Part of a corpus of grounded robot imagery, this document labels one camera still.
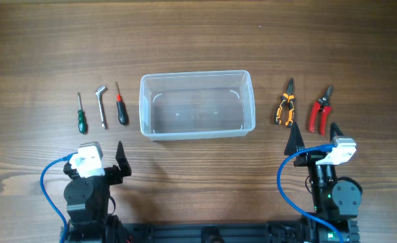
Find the green handled screwdriver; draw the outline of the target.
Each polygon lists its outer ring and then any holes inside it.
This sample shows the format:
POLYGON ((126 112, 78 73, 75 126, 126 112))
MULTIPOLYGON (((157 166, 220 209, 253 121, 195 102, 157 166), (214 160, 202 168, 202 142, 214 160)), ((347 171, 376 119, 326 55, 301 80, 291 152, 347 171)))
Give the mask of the green handled screwdriver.
POLYGON ((81 134, 85 134, 88 131, 88 126, 85 118, 85 113, 82 109, 82 101, 80 93, 78 92, 78 129, 81 134))

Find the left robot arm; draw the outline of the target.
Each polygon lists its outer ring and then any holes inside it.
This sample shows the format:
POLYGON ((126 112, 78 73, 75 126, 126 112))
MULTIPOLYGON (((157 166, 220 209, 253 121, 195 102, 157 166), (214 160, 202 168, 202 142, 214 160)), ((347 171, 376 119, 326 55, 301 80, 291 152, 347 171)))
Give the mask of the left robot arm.
POLYGON ((98 142, 81 144, 78 151, 67 158, 63 172, 71 182, 63 196, 67 202, 70 220, 61 233, 61 242, 127 242, 132 234, 122 225, 118 216, 109 212, 110 187, 122 184, 132 175, 123 144, 117 145, 117 165, 104 168, 103 153, 98 142))

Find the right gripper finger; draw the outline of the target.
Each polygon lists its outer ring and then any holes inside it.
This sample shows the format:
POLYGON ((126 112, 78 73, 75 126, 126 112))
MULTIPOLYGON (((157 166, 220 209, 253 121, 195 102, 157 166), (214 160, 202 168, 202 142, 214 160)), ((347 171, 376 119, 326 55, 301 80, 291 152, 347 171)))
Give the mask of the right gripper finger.
POLYGON ((329 140, 332 141, 336 136, 343 136, 344 134, 338 127, 336 122, 330 124, 329 140))
POLYGON ((290 130, 290 136, 284 150, 284 154, 290 156, 300 150, 303 150, 304 148, 305 144, 303 142, 299 127, 297 123, 294 122, 290 130))

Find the clear plastic container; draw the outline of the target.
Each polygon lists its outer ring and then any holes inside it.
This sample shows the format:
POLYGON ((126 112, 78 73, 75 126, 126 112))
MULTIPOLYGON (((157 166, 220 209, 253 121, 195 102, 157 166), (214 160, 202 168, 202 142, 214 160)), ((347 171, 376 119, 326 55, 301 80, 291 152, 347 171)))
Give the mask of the clear plastic container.
POLYGON ((256 126, 251 76, 246 70, 144 75, 139 117, 152 141, 246 136, 256 126))

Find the orange black pliers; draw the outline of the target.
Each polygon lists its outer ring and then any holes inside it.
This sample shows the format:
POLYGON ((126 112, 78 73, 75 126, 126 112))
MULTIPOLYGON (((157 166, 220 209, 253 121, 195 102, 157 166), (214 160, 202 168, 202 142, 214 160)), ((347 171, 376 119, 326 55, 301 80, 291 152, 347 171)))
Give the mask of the orange black pliers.
POLYGON ((295 96, 294 96, 294 79, 290 78, 285 93, 280 97, 280 102, 276 107, 273 122, 276 125, 282 123, 282 113, 286 108, 288 111, 287 120, 285 126, 291 128, 295 120, 295 108, 294 108, 295 96))

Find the silver socket wrench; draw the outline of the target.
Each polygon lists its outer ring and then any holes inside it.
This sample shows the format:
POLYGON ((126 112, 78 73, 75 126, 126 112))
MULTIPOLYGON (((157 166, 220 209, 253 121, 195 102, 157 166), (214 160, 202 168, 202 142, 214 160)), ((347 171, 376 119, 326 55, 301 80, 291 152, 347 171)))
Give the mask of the silver socket wrench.
POLYGON ((107 90, 105 86, 100 86, 96 91, 95 94, 98 99, 98 104, 99 104, 99 110, 100 110, 100 116, 101 116, 101 125, 102 127, 106 130, 107 129, 107 122, 105 119, 105 111, 103 107, 103 101, 102 101, 102 95, 103 93, 107 90))

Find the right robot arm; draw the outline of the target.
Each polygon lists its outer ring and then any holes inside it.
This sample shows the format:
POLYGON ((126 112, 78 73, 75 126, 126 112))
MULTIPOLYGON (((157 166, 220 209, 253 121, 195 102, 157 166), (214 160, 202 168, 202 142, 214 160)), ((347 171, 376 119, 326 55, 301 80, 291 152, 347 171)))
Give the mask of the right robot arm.
POLYGON ((293 124, 284 154, 287 158, 277 172, 277 187, 283 199, 301 214, 297 221, 284 223, 280 242, 359 242, 358 223, 355 220, 361 205, 363 189, 350 177, 338 177, 336 167, 348 162, 356 152, 353 138, 343 135, 331 124, 328 144, 307 148, 297 124, 293 124), (308 169, 314 211, 308 213, 295 205, 282 190, 281 175, 284 166, 294 162, 295 167, 308 169))

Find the black red screwdriver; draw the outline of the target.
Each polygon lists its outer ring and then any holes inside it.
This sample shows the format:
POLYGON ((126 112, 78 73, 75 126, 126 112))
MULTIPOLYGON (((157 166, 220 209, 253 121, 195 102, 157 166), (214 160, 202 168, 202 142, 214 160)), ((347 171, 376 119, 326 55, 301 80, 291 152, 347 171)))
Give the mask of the black red screwdriver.
POLYGON ((129 117, 126 111, 126 106, 120 94, 118 83, 115 82, 115 84, 117 88, 116 105, 117 105, 118 120, 121 125, 127 125, 129 123, 129 117))

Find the red handled cutters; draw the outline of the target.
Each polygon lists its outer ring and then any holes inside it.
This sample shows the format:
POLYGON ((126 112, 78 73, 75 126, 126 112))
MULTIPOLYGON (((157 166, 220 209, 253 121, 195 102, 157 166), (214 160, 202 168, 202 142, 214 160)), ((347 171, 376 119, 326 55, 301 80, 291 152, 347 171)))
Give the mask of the red handled cutters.
POLYGON ((320 135, 325 136, 327 117, 332 111, 332 106, 329 102, 332 93, 333 87, 329 86, 323 96, 313 103, 309 118, 309 132, 315 132, 316 127, 318 127, 320 135))

